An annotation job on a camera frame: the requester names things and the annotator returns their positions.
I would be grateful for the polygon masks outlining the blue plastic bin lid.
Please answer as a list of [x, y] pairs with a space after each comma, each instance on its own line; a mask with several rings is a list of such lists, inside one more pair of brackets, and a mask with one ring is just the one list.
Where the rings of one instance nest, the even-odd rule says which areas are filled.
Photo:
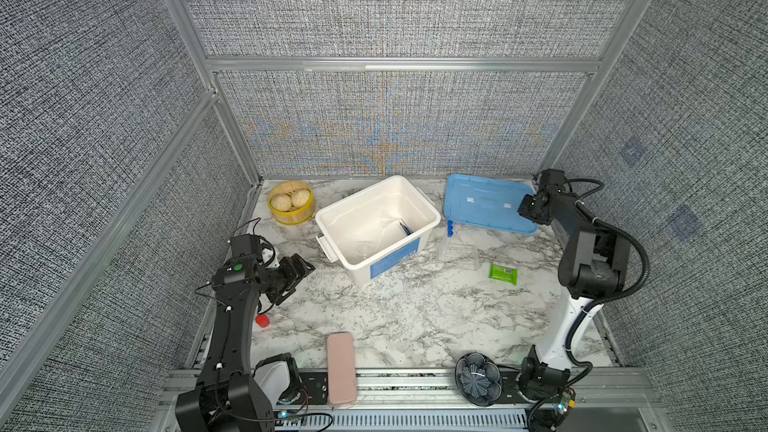
[[538, 226], [518, 212], [523, 198], [532, 194], [524, 183], [452, 174], [446, 182], [443, 212], [454, 223], [532, 235]]

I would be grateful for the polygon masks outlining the clear plastic funnel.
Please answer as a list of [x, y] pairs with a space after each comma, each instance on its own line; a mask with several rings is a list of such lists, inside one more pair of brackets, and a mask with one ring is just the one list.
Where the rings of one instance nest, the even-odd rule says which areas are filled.
[[354, 257], [362, 262], [376, 253], [376, 245], [370, 241], [359, 242], [353, 247]]

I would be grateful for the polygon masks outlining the white plastic storage bin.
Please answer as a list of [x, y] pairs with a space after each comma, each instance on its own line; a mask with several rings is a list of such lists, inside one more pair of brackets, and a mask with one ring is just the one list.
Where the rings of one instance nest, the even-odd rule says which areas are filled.
[[[412, 230], [411, 235], [404, 234], [400, 220]], [[421, 252], [441, 220], [433, 201], [397, 175], [320, 209], [315, 221], [321, 235], [316, 240], [330, 262], [340, 263], [355, 285], [364, 286]], [[391, 224], [401, 233], [399, 240], [358, 262], [353, 247], [371, 241]]]

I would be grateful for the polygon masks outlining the blue-capped test tube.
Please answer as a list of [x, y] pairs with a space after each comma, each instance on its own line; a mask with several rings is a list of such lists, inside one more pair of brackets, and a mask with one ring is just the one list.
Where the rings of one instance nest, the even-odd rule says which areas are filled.
[[452, 220], [446, 222], [446, 234], [438, 248], [437, 257], [442, 262], [466, 259], [469, 261], [471, 270], [477, 270], [480, 267], [477, 247], [464, 241], [458, 226]]

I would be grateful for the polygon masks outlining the metal tweezers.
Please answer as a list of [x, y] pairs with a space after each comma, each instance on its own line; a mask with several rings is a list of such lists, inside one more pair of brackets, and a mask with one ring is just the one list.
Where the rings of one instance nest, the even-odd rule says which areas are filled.
[[407, 226], [407, 224], [404, 221], [400, 220], [399, 221], [399, 226], [400, 226], [400, 228], [402, 229], [402, 231], [404, 232], [404, 234], [406, 236], [412, 234], [412, 230]]

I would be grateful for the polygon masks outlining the clear glass stirring rod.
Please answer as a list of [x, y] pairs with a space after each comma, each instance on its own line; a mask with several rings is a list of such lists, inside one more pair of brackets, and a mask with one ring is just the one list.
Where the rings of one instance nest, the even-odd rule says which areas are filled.
[[366, 243], [366, 251], [370, 255], [374, 255], [381, 250], [386, 249], [392, 243], [397, 242], [400, 236], [401, 233], [394, 228], [393, 224], [391, 224], [389, 227], [382, 228], [376, 237]]

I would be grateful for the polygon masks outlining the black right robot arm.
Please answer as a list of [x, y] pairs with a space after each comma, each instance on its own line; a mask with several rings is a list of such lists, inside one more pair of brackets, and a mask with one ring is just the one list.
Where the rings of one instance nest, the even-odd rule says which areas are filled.
[[575, 347], [602, 308], [592, 303], [622, 292], [629, 242], [597, 224], [562, 170], [543, 170], [537, 192], [523, 198], [518, 212], [536, 224], [560, 227], [567, 235], [558, 265], [561, 296], [547, 332], [531, 347], [518, 376], [520, 392], [534, 401], [558, 394], [586, 369], [576, 360]]

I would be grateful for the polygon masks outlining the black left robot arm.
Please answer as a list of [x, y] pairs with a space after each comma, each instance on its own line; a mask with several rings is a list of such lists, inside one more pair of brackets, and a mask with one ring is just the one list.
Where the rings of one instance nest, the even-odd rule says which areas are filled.
[[273, 404], [252, 375], [252, 327], [260, 299], [279, 305], [315, 267], [295, 254], [277, 268], [257, 255], [229, 259], [211, 280], [217, 301], [209, 352], [194, 388], [178, 396], [183, 431], [273, 431]]

